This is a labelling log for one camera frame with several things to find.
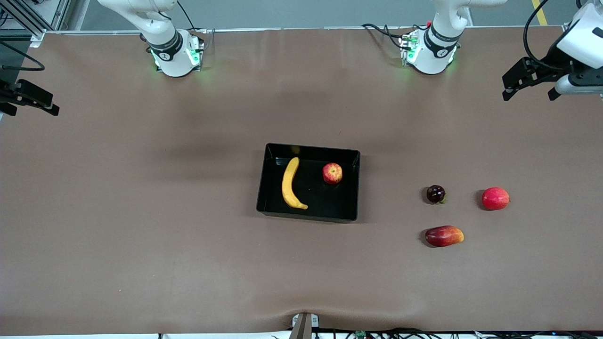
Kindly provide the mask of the red round peach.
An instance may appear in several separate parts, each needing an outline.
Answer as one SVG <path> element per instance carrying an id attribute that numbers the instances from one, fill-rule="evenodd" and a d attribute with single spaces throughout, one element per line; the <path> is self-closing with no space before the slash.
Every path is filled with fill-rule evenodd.
<path id="1" fill-rule="evenodd" d="M 481 203 L 487 210 L 503 210 L 510 203 L 510 195 L 501 187 L 489 187 L 483 191 Z"/>

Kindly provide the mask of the yellow banana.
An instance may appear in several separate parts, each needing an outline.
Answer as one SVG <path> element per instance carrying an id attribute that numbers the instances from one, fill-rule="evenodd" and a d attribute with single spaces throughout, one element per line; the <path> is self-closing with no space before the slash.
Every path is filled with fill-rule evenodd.
<path id="1" fill-rule="evenodd" d="M 298 157 L 293 157 L 286 166 L 284 176 L 282 178 L 281 192 L 285 203 L 296 210 L 307 210 L 308 205 L 302 203 L 293 192 L 293 180 L 300 164 Z"/>

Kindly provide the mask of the red yellow apple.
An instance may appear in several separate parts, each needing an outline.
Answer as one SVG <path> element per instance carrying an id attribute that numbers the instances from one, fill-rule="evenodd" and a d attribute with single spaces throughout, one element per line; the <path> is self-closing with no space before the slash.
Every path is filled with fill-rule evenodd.
<path id="1" fill-rule="evenodd" d="M 342 167 L 338 163 L 328 163 L 322 169 L 323 181 L 328 185 L 337 185 L 343 178 Z"/>

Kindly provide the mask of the brown table cover mat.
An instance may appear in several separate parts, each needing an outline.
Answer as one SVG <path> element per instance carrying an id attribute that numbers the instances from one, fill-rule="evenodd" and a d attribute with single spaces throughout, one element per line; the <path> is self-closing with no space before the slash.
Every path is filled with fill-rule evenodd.
<path id="1" fill-rule="evenodd" d="M 60 114 L 0 122 L 0 335 L 268 332 L 303 311 L 603 330 L 603 100 L 541 84 L 504 102 L 519 28 L 467 30 L 438 76 L 365 30 L 218 32 L 181 79 L 134 35 L 30 53 L 47 68 L 22 77 Z M 268 143 L 360 151 L 356 221 L 258 212 Z M 429 245 L 439 226 L 464 241 Z"/>

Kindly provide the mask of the red orange mango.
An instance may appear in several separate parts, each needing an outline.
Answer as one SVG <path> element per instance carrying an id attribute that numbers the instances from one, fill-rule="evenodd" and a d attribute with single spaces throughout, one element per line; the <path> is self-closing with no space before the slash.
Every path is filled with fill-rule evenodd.
<path id="1" fill-rule="evenodd" d="M 424 238 L 433 247 L 447 247 L 463 242 L 464 234 L 455 226 L 439 226 L 426 230 Z"/>

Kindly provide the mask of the grey metal table clamp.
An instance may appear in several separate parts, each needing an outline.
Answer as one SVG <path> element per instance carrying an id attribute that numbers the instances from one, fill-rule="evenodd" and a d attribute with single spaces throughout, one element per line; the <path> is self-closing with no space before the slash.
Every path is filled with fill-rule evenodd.
<path id="1" fill-rule="evenodd" d="M 319 339 L 319 316 L 312 313 L 298 313 L 292 317 L 289 339 Z"/>

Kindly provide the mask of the black plastic box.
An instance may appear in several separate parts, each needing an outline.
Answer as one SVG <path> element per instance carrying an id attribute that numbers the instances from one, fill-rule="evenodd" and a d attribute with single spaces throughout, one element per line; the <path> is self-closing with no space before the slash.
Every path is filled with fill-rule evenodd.
<path id="1" fill-rule="evenodd" d="M 290 160 L 299 166 L 293 175 L 295 197 L 306 210 L 289 206 L 282 195 L 282 181 Z M 323 168 L 336 163 L 342 168 L 339 183 L 327 183 Z M 268 143 L 263 155 L 256 210 L 270 217 L 321 222 L 356 221 L 359 206 L 360 151 L 304 145 Z"/>

